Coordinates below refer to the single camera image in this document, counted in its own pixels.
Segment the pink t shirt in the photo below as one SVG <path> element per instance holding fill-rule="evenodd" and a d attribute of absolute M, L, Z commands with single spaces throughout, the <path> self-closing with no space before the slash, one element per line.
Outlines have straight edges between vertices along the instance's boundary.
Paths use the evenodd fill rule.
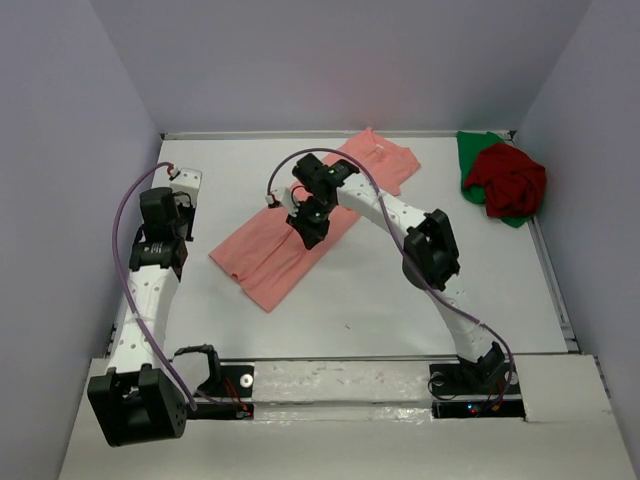
<path fill-rule="evenodd" d="M 351 137 L 340 150 L 363 163 L 379 187 L 394 196 L 421 167 L 409 148 L 370 128 Z M 354 211 L 336 208 L 326 239 L 308 250 L 286 223 L 284 210 L 263 208 L 214 248 L 209 258 L 259 307 L 271 312 L 359 219 Z"/>

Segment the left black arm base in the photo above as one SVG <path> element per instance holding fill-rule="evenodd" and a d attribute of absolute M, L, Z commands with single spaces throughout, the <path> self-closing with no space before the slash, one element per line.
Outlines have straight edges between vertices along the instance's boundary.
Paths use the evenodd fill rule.
<path fill-rule="evenodd" d="M 187 420 L 250 421 L 255 415 L 253 387 L 255 365 L 222 362 L 220 374 L 207 379 L 194 392 L 197 410 L 183 403 L 179 414 Z"/>

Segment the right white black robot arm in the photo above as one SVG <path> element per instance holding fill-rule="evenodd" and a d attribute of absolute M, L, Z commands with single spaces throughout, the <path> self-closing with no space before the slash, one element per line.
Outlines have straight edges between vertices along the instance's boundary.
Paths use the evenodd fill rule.
<path fill-rule="evenodd" d="M 515 362 L 506 341 L 469 311 L 459 278 L 459 249 L 448 216 L 404 204 L 383 190 L 366 167 L 339 153 L 327 165 L 314 149 L 291 155 L 292 174 L 307 192 L 296 199 L 287 189 L 276 195 L 288 212 L 287 223 L 311 250 L 327 237 L 330 215 L 349 209 L 388 233 L 402 256 L 405 278 L 425 292 L 438 310 L 454 343 L 460 379 L 470 391 L 507 393 Z"/>

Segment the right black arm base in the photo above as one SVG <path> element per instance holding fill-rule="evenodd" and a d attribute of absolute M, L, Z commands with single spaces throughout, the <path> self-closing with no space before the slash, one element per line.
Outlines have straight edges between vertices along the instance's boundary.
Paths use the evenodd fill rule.
<path fill-rule="evenodd" d="M 459 363 L 429 365 L 427 389 L 435 419 L 482 419 L 526 417 L 517 371 L 506 362 L 497 377 L 486 384 L 471 385 Z"/>

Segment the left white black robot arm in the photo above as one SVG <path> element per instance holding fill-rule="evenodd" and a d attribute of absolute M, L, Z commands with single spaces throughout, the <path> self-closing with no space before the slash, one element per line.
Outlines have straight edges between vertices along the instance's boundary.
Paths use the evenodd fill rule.
<path fill-rule="evenodd" d="M 90 378 L 87 395 L 111 447 L 176 439 L 183 435 L 197 394 L 215 392 L 223 379 L 215 348 L 182 347 L 193 355 L 186 380 L 163 351 L 169 310 L 192 241 L 198 190 L 157 187 L 142 192 L 142 224 L 119 275 L 127 303 L 106 371 Z"/>

